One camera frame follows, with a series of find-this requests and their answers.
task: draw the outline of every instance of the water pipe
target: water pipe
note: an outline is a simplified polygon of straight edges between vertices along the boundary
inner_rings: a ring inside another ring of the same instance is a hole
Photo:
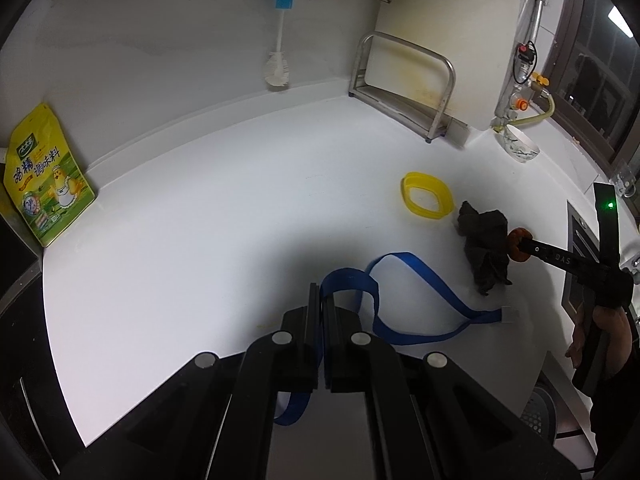
[[[545,119],[551,117],[556,111],[556,102],[554,101],[554,98],[550,92],[543,92],[542,96],[545,97],[547,101],[549,101],[549,110],[542,114],[534,115],[533,117],[525,117],[523,119],[509,121],[507,124],[511,124],[512,126],[516,126],[517,128],[519,128],[520,126],[524,126],[525,124],[539,123],[540,121],[544,121]]]

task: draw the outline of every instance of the metal dish rack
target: metal dish rack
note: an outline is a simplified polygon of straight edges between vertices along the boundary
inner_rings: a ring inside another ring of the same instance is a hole
[[[368,85],[365,82],[366,65],[369,60],[369,53],[364,56],[367,42],[373,38],[382,38],[384,40],[393,41],[408,48],[417,50],[426,56],[433,57],[442,63],[449,72],[447,86],[440,100],[437,110],[431,107],[413,101],[409,98],[394,94],[382,88]],[[456,84],[456,71],[452,63],[442,54],[438,54],[433,50],[424,48],[423,46],[411,43],[410,41],[396,38],[384,32],[370,32],[365,34],[358,44],[356,51],[356,59],[353,65],[353,73],[351,74],[351,82],[349,84],[349,96],[355,97],[364,103],[373,106],[383,114],[395,119],[407,128],[424,138],[427,142],[447,133],[449,125],[453,120],[452,117],[446,115],[444,110],[447,108],[453,88]]]

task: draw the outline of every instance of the dark cabinet door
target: dark cabinet door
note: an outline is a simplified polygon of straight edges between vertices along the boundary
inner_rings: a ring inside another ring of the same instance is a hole
[[[0,164],[0,176],[2,168],[4,166]],[[31,241],[31,248],[25,240],[20,239],[14,228],[19,229],[20,234]],[[38,254],[33,250],[36,244],[35,238],[28,231],[28,227],[12,207],[0,183],[0,316],[2,315],[1,298],[38,259]]]
[[[84,449],[51,357],[42,278],[0,314],[0,413],[48,478]]]

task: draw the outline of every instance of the blue strap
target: blue strap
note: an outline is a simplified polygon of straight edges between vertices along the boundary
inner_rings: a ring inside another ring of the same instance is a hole
[[[441,295],[447,303],[455,308],[460,314],[466,317],[466,321],[457,329],[441,335],[417,335],[396,332],[387,326],[380,319],[380,288],[378,282],[371,277],[373,268],[387,256],[395,256],[409,268],[411,268],[425,282],[429,283],[433,289]],[[344,267],[342,269],[330,272],[320,286],[320,296],[324,299],[334,292],[344,290],[356,290],[355,311],[360,311],[362,304],[362,293],[366,292],[373,298],[373,333],[389,344],[406,346],[418,345],[423,343],[435,343],[446,341],[447,339],[461,333],[471,324],[495,323],[502,320],[502,310],[473,310],[466,306],[459,297],[447,286],[447,284],[438,276],[427,264],[412,253],[389,253],[373,260],[366,270],[352,269]],[[322,349],[318,351],[318,366],[322,361]],[[289,404],[285,411],[274,420],[276,424],[281,426],[289,426],[296,422],[304,413],[309,403],[311,394],[291,394]]]
[[[443,281],[443,279],[438,276],[427,264],[424,263],[418,256],[412,253],[389,253],[380,256],[379,258],[373,260],[368,266],[367,269],[363,272],[370,279],[370,273],[373,268],[380,263],[387,256],[395,256],[399,260],[401,260],[404,264],[406,264],[411,270],[413,270],[418,276],[420,276],[425,282],[429,283],[433,287],[439,295],[441,295],[444,300],[447,301],[453,308],[455,308],[460,314],[465,316],[467,320],[461,324],[457,329],[452,330],[452,332],[448,332],[446,334],[441,335],[415,335],[415,334],[406,334],[402,332],[396,332],[389,326],[387,326],[380,319],[380,295],[378,293],[378,284],[376,283],[376,290],[372,293],[370,290],[365,290],[362,288],[356,288],[356,312],[360,311],[360,305],[362,303],[362,291],[369,292],[373,296],[373,333],[377,335],[379,338],[383,339],[389,344],[398,345],[398,346],[407,346],[407,345],[419,345],[423,343],[437,343],[440,341],[446,341],[447,339],[451,339],[453,336],[456,336],[460,332],[462,332],[465,328],[467,328],[471,324],[480,324],[480,323],[495,323],[500,322],[502,320],[502,310],[499,308],[497,310],[473,310],[466,306],[459,297],[449,288],[449,286]],[[334,272],[343,272],[347,271],[349,274],[354,269],[338,269],[334,270]]]

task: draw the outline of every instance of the orange valve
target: orange valve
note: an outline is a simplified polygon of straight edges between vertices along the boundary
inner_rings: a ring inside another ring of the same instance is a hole
[[[523,99],[522,97],[519,97],[518,99],[516,99],[515,105],[516,105],[516,110],[520,110],[521,112],[529,108],[529,103],[527,102],[526,99]]]

